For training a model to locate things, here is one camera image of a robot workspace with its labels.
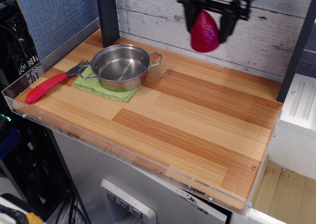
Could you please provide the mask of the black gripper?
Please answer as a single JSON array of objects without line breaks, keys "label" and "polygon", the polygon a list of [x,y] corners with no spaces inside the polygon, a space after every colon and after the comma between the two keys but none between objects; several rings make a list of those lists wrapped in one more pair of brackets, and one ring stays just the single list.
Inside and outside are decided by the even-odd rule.
[{"label": "black gripper", "polygon": [[254,0],[178,0],[184,7],[187,31],[190,33],[201,10],[222,15],[220,19],[220,44],[233,33],[238,19],[247,20]]}]

